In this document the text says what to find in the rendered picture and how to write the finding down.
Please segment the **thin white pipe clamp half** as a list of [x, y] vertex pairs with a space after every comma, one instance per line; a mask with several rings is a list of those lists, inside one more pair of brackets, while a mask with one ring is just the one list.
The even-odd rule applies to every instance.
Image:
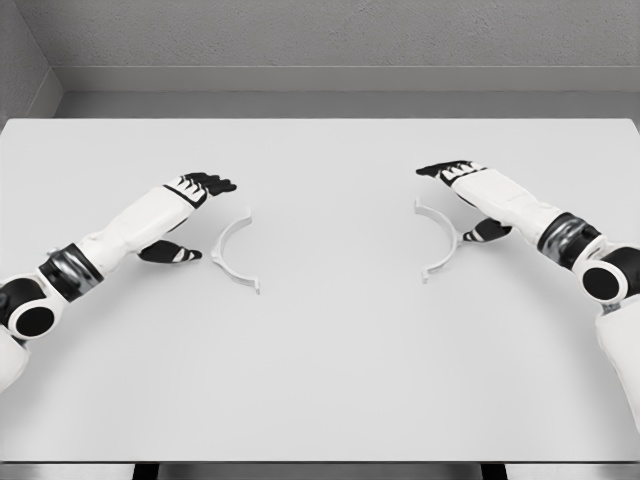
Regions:
[[449, 251], [447, 254], [438, 262], [422, 268], [421, 279], [422, 283], [426, 284], [432, 275], [441, 271], [450, 262], [462, 242], [462, 234], [454, 227], [453, 223], [446, 215], [423, 204], [419, 198], [416, 198], [414, 201], [414, 212], [417, 215], [421, 215], [435, 221], [447, 234], [449, 239]]
[[232, 281], [247, 287], [251, 287], [257, 295], [261, 294], [260, 281], [256, 276], [242, 275], [235, 271], [224, 258], [225, 247], [233, 234], [247, 227], [253, 221], [250, 209], [246, 213], [228, 224], [218, 236], [210, 252], [211, 261], [217, 265]]

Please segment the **right robot hand striped fingers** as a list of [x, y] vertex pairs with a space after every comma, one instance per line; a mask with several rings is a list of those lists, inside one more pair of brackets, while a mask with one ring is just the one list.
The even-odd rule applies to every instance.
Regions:
[[467, 160], [428, 165], [416, 170], [443, 182], [486, 219], [462, 235], [465, 241], [486, 243], [506, 236], [535, 198], [498, 170]]

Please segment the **left robot hand striped fingers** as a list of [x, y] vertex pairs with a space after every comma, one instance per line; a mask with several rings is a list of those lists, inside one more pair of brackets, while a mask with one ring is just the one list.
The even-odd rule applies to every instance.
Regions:
[[129, 250], [143, 261], [179, 264], [199, 260], [200, 251], [165, 240], [163, 236], [183, 224], [208, 198], [235, 189], [231, 180], [217, 175], [204, 172], [181, 175], [136, 200], [111, 226]]

